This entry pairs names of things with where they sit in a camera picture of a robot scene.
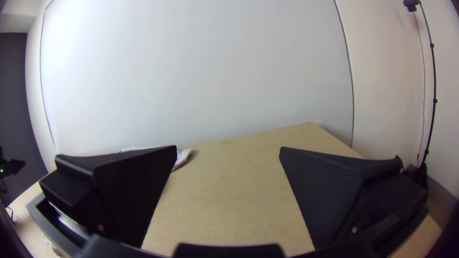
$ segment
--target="white cloth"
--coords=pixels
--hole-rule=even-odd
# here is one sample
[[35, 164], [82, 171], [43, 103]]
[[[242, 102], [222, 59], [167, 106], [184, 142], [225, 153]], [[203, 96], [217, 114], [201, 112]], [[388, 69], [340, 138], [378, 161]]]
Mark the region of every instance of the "white cloth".
[[[121, 149], [120, 152], [127, 152], [127, 151], [136, 151], [136, 150], [144, 150], [144, 149], [149, 149], [151, 147], [127, 147], [124, 149]], [[188, 160], [188, 157], [191, 155], [192, 149], [186, 149], [186, 150], [180, 150], [177, 149], [177, 160], [175, 161], [174, 167], [172, 171], [175, 171], [178, 169], [180, 166], [186, 163]]]

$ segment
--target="tan tabletop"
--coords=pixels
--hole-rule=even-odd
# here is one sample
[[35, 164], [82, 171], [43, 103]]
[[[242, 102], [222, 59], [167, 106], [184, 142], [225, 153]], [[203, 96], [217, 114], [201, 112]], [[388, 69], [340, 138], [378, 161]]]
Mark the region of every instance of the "tan tabletop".
[[[178, 243], [186, 242], [226, 246], [278, 243], [286, 256], [314, 250], [279, 162], [281, 146], [360, 157], [313, 123], [180, 146], [197, 154], [171, 174], [142, 249], [171, 256]], [[35, 184], [10, 207], [19, 215], [17, 232], [32, 255], [52, 257], [40, 229], [25, 210], [39, 192]], [[440, 233], [428, 216], [394, 256], [423, 257]]]

